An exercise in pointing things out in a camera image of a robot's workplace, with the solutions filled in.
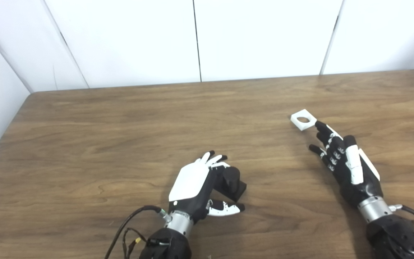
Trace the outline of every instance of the wood grain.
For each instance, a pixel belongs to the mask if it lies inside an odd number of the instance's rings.
[[[303,108],[355,135],[387,202],[414,208],[414,71],[41,92],[0,140],[0,258],[102,258],[213,149],[241,170],[246,211],[197,224],[193,258],[370,259],[363,219],[307,150],[315,129],[289,121]]]

